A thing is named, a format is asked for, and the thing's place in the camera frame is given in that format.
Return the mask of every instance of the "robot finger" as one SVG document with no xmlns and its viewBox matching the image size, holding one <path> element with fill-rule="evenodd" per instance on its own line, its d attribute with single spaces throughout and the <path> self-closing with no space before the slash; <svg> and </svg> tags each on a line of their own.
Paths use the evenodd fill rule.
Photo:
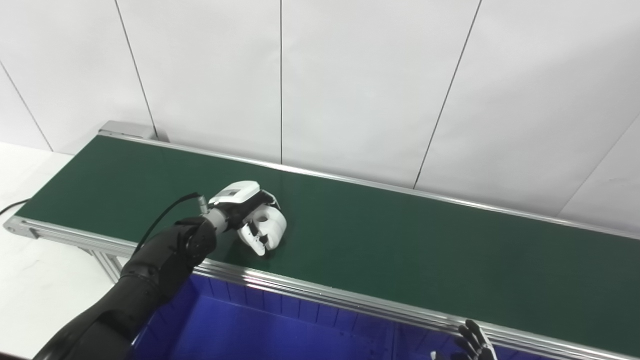
<svg viewBox="0 0 640 360">
<path fill-rule="evenodd" d="M 460 325 L 458 327 L 458 332 L 460 333 L 460 335 L 462 335 L 463 338 L 466 339 L 467 342 L 469 342 L 469 345 L 471 345 L 471 347 L 476 351 L 480 351 L 481 346 L 480 343 L 478 342 L 478 340 L 476 339 L 476 337 L 473 335 L 473 333 L 471 332 L 471 330 L 469 330 L 466 326 L 464 325 Z"/>
<path fill-rule="evenodd" d="M 467 328 L 471 331 L 471 333 L 476 336 L 476 339 L 478 340 L 478 343 L 481 347 L 484 347 L 485 344 L 491 345 L 491 341 L 489 341 L 486 335 L 484 335 L 484 331 L 482 331 L 480 326 L 478 326 L 475 321 L 467 319 L 465 324 L 467 325 Z"/>
<path fill-rule="evenodd" d="M 460 349 L 464 350 L 471 359 L 478 356 L 478 353 L 469 345 L 469 342 L 467 342 L 465 338 L 456 337 L 453 339 L 453 342 L 455 342 Z"/>
</svg>

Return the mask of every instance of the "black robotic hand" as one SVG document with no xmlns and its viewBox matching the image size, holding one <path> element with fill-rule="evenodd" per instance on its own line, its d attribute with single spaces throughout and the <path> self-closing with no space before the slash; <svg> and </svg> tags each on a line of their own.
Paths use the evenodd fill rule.
<svg viewBox="0 0 640 360">
<path fill-rule="evenodd" d="M 458 332 L 462 337 L 458 336 L 454 341 L 464 352 L 454 353 L 451 360 L 498 360 L 491 341 L 475 321 L 467 319 L 464 325 L 458 327 Z M 431 353 L 431 360 L 447 359 L 434 351 Z"/>
</svg>

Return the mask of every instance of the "robotic hand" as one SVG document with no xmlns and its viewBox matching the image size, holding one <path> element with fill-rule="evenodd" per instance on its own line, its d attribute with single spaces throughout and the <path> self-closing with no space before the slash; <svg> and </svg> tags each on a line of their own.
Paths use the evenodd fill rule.
<svg viewBox="0 0 640 360">
<path fill-rule="evenodd" d="M 193 268 L 216 248 L 217 235 L 235 230 L 262 256 L 278 246 L 287 226 L 274 196 L 255 181 L 233 183 L 208 204 L 201 200 L 201 210 L 199 217 L 179 220 L 148 242 L 141 241 L 118 282 L 60 329 L 34 360 L 127 359 L 155 310 L 171 300 Z"/>
<path fill-rule="evenodd" d="M 225 209 L 236 204 L 248 202 L 257 197 L 263 203 L 257 206 L 247 217 L 230 224 L 237 230 L 240 239 L 249 245 L 256 254 L 265 256 L 267 250 L 273 250 L 280 244 L 287 221 L 280 212 L 280 205 L 270 193 L 262 190 L 255 181 L 238 181 L 222 189 L 209 201 L 213 209 Z"/>
<path fill-rule="evenodd" d="M 467 319 L 464 325 L 458 327 L 458 332 L 462 337 L 457 337 L 454 341 L 464 350 L 464 353 L 454 353 L 451 360 L 498 360 L 491 341 L 475 321 Z M 434 351 L 431 353 L 431 360 L 446 360 L 446 358 Z"/>
</svg>

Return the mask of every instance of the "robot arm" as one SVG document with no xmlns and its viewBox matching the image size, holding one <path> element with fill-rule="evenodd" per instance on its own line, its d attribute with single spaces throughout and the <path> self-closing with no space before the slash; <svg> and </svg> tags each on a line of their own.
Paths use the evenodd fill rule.
<svg viewBox="0 0 640 360">
<path fill-rule="evenodd" d="M 179 220 L 149 239 L 122 268 L 118 282 L 58 331 L 34 359 L 127 359 L 132 342 L 156 309 L 180 290 L 193 268 L 216 248 L 217 235 L 256 227 L 252 237 L 241 234 L 256 253 L 264 255 L 278 245 L 286 222 L 276 230 L 259 225 L 275 224 L 261 221 L 263 215 L 284 220 L 277 204 L 255 181 L 229 185 L 211 199 L 204 214 Z"/>
</svg>

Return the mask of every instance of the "white robotic hand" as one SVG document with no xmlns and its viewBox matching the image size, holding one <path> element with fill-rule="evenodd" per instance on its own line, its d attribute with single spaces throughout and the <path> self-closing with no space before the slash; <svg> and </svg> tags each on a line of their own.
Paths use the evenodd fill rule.
<svg viewBox="0 0 640 360">
<path fill-rule="evenodd" d="M 280 244 L 286 228 L 287 221 L 278 209 L 261 205 L 246 218 L 238 235 L 256 254 L 263 256 L 267 250 L 273 250 Z"/>
<path fill-rule="evenodd" d="M 260 190 L 255 181 L 238 181 L 222 189 L 209 200 L 210 208 L 221 208 L 231 212 L 233 208 L 243 206 L 249 214 L 234 226 L 240 239 L 249 245 L 256 254 L 264 256 L 267 250 L 273 250 L 287 228 L 287 221 L 280 212 L 278 201 L 270 193 Z"/>
</svg>

